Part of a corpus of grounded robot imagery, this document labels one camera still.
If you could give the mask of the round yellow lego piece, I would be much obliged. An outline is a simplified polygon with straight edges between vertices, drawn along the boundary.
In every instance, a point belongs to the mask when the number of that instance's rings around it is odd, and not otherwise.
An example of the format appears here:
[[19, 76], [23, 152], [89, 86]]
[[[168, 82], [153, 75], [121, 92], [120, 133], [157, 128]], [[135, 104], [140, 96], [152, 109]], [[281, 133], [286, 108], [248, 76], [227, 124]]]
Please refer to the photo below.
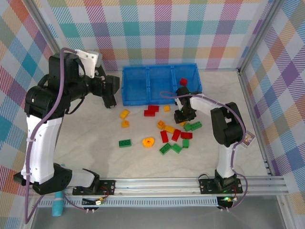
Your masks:
[[153, 137], [147, 137], [142, 140], [142, 145], [145, 148], [150, 148], [150, 147], [154, 146], [154, 143], [155, 143], [155, 139]]

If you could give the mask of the blue three-compartment plastic bin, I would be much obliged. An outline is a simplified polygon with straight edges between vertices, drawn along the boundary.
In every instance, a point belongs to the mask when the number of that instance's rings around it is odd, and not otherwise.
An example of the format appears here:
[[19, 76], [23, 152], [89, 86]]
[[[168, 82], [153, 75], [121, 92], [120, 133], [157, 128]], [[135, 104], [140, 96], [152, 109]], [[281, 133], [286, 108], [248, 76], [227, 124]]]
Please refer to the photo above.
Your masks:
[[122, 70], [122, 103], [124, 106], [174, 104], [160, 92], [174, 93], [187, 80], [190, 92], [201, 92], [202, 84], [197, 64], [125, 66]]

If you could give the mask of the small printed card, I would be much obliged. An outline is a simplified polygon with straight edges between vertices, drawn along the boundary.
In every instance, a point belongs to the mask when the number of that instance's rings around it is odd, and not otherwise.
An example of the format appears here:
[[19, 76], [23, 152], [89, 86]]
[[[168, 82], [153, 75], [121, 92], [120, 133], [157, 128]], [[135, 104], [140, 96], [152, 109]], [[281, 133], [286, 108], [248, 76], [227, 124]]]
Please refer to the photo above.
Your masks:
[[241, 145], [244, 148], [248, 148], [248, 146], [254, 141], [255, 138], [256, 138], [256, 136], [253, 133], [251, 133], [250, 131], [246, 130], [245, 137], [244, 137], [244, 140], [241, 143]]

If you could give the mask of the teal marker pen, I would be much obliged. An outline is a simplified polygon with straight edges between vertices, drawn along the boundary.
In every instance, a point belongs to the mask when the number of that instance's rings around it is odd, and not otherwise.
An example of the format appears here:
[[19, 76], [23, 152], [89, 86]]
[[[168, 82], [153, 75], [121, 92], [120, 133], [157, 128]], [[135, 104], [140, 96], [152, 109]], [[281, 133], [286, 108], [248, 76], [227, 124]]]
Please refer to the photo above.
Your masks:
[[64, 208], [64, 198], [62, 191], [55, 192], [52, 204], [52, 216], [59, 217], [62, 215]]

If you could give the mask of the silver frame rail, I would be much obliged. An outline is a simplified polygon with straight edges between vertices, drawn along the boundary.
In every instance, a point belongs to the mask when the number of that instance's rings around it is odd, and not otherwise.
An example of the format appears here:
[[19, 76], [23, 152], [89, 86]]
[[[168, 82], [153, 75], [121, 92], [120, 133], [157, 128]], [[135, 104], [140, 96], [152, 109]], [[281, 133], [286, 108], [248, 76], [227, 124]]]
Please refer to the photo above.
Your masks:
[[264, 142], [264, 138], [262, 137], [261, 132], [260, 132], [259, 124], [258, 124], [258, 121], [257, 121], [257, 118], [256, 118], [254, 108], [253, 108], [252, 103], [251, 103], [250, 95], [249, 95], [248, 90], [246, 88], [246, 83], [243, 79], [242, 73], [240, 73], [239, 70], [237, 70], [237, 76], [238, 76], [238, 80], [239, 80], [241, 89], [242, 89], [243, 94], [244, 94], [244, 99], [245, 99], [245, 102], [246, 102], [246, 105], [247, 105], [247, 109], [248, 109], [248, 112], [249, 112], [249, 115], [250, 115], [250, 119], [251, 119], [251, 122], [253, 124], [254, 133], [256, 135], [256, 139], [257, 139], [257, 142], [258, 142], [258, 145], [259, 145], [264, 163], [266, 164], [267, 174], [269, 176], [276, 176], [276, 173], [275, 173], [275, 170], [273, 168], [272, 162], [271, 162], [270, 157], [267, 153], [267, 148], [266, 148], [266, 145], [265, 145], [265, 142]]
[[220, 68], [220, 69], [198, 69], [204, 72], [237, 72], [238, 69], [235, 68]]

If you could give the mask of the silver frame post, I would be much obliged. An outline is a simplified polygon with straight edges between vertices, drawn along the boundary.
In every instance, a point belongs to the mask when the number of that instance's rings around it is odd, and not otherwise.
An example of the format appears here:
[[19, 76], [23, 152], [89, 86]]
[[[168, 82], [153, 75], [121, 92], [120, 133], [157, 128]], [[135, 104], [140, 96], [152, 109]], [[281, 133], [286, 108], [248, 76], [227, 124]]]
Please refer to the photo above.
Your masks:
[[44, 20], [39, 8], [35, 4], [34, 0], [24, 0], [28, 4], [28, 10], [31, 12], [32, 17], [34, 18], [35, 22], [37, 23], [43, 37], [45, 38], [46, 42], [52, 49], [54, 53], [60, 51], [60, 47], [57, 44], [52, 32], [50, 31], [46, 21]]
[[262, 0], [254, 19], [250, 23], [246, 40], [242, 45], [241, 57], [237, 64], [237, 72], [242, 73], [253, 59], [254, 53], [266, 36], [272, 22], [278, 14], [285, 0]]

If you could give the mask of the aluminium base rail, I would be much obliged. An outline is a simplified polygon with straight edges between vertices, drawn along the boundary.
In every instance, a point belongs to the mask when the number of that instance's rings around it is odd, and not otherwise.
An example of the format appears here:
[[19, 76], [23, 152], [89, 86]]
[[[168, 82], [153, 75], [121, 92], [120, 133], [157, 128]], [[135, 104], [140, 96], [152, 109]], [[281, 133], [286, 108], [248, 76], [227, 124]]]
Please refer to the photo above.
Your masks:
[[[288, 195], [283, 177], [258, 176], [241, 178], [243, 193], [247, 196]], [[197, 177], [162, 178], [113, 178], [112, 197], [163, 198], [163, 197], [200, 197]]]

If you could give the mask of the black connector bracket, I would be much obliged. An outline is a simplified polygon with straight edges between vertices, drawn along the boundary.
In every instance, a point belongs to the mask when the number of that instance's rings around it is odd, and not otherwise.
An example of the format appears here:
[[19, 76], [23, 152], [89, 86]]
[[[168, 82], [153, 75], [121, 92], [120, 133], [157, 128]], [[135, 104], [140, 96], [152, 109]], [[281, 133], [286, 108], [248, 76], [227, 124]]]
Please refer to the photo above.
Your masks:
[[229, 211], [234, 206], [234, 202], [237, 200], [235, 197], [217, 197], [217, 208], [221, 211]]
[[83, 198], [81, 201], [81, 206], [86, 210], [86, 213], [91, 212], [94, 214], [95, 211], [97, 211], [106, 202], [106, 200], [106, 197], [101, 197], [94, 200]]

